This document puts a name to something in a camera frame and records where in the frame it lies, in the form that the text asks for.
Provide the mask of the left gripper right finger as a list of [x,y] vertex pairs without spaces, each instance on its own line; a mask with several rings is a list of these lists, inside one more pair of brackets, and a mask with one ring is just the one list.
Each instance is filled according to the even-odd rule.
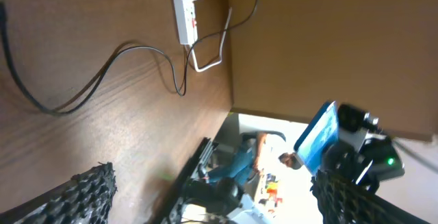
[[318,171],[311,183],[324,224],[427,224],[341,175]]

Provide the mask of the blue Galaxy smartphone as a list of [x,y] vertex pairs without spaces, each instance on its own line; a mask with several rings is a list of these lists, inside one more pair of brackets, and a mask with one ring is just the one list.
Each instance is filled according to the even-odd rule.
[[315,175],[322,164],[322,154],[339,140],[336,102],[327,101],[312,118],[294,145],[300,161]]

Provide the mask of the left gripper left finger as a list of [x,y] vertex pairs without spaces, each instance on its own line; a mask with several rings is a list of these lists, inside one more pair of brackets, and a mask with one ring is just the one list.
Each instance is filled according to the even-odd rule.
[[36,198],[2,212],[1,222],[106,224],[116,191],[113,164],[100,163]]

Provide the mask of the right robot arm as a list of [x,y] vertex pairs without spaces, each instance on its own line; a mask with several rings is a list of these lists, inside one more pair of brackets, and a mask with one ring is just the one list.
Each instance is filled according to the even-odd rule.
[[[326,102],[296,141],[311,173],[311,192],[324,223],[403,223],[409,215],[376,196],[381,181],[404,175],[390,136],[370,113]],[[204,207],[212,223],[273,223],[234,179],[203,180],[217,143],[205,138],[178,176],[154,223],[182,223],[188,205]]]

